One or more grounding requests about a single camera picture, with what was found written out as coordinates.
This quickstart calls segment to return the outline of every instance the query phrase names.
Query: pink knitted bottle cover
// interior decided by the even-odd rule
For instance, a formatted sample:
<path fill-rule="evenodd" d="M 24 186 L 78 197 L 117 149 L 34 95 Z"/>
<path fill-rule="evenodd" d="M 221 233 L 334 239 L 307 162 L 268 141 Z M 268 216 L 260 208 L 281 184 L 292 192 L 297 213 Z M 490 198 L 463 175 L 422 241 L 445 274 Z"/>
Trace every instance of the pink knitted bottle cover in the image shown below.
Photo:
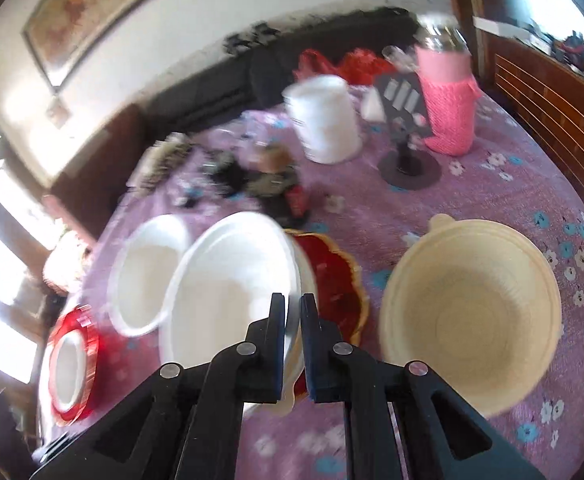
<path fill-rule="evenodd" d="M 474 140 L 474 102 L 482 95 L 473 76 L 438 83 L 419 75 L 433 137 L 425 145 L 445 155 L 464 155 Z"/>

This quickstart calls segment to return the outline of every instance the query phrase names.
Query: white wall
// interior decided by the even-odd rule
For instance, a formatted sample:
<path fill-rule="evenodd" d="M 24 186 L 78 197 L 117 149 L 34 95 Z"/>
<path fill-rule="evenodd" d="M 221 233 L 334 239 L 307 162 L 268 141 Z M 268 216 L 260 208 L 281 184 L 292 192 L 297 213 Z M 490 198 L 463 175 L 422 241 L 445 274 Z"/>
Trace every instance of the white wall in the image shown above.
<path fill-rule="evenodd" d="M 61 130 L 44 115 L 52 94 L 21 36 L 38 1 L 0 9 L 0 128 L 48 184 L 89 135 L 184 59 L 256 21 L 344 0 L 146 0 L 69 77 L 60 96 L 72 117 Z"/>

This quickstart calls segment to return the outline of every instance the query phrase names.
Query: round stand base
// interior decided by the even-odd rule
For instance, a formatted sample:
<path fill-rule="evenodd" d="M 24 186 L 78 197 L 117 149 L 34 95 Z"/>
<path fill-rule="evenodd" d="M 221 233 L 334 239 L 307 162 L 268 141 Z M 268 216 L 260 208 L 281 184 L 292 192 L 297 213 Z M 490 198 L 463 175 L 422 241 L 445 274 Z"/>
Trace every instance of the round stand base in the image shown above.
<path fill-rule="evenodd" d="M 412 151 L 413 158 L 421 163 L 421 171 L 416 175 L 402 173 L 396 167 L 398 152 L 390 152 L 381 159 L 377 168 L 383 179 L 392 186 L 417 190 L 432 186 L 441 178 L 441 167 L 437 159 L 427 152 Z"/>

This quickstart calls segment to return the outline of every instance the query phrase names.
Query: purple floral tablecloth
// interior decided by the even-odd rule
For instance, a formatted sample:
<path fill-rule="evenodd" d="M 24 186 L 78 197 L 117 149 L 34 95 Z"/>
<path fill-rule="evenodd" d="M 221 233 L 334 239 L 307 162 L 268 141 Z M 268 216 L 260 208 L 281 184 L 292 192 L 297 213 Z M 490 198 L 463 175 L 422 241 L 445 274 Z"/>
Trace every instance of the purple floral tablecloth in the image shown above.
<path fill-rule="evenodd" d="M 358 102 L 360 89 L 353 94 Z M 366 138 L 362 153 L 349 162 L 323 166 L 304 158 L 283 113 L 254 112 L 252 126 L 255 121 L 287 144 L 298 161 L 312 209 L 306 228 L 329 234 L 360 263 L 371 301 L 362 346 L 376 356 L 384 286 L 402 254 L 427 230 L 431 216 L 447 213 L 455 219 L 502 222 L 545 253 L 562 297 L 558 349 L 534 392 L 490 422 L 547 478 L 569 479 L 584 460 L 584 206 L 534 140 L 484 96 L 477 103 L 477 138 L 470 153 L 459 158 L 435 154 L 443 168 L 440 182 L 408 192 L 386 184 L 376 170 L 390 149 L 382 126 L 362 122 Z M 245 122 L 228 126 L 233 128 L 245 128 Z M 125 197 L 101 237 L 82 297 L 94 309 L 103 341 L 95 391 L 99 405 L 72 430 L 92 424 L 160 364 L 156 333 L 125 339 L 108 319 L 108 276 L 126 238 L 143 222 L 166 213 L 181 216 L 198 237 L 219 219 L 256 206 L 242 195 L 233 200 L 204 198 L 191 210 L 173 206 L 183 182 L 196 175 L 201 157 L 202 153 L 190 155 L 152 195 Z M 339 405 L 314 405 L 306 398 L 285 418 L 255 410 L 243 423 L 236 478 L 342 480 L 344 446 Z"/>

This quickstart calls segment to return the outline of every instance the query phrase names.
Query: framed painting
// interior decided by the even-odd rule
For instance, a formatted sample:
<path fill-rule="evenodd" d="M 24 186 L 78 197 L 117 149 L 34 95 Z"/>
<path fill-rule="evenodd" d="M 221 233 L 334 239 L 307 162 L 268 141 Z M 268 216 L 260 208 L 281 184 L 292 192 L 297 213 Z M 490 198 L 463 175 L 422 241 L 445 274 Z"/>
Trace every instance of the framed painting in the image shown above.
<path fill-rule="evenodd" d="M 141 0 L 42 0 L 23 35 L 51 86 L 61 88 L 103 33 Z"/>

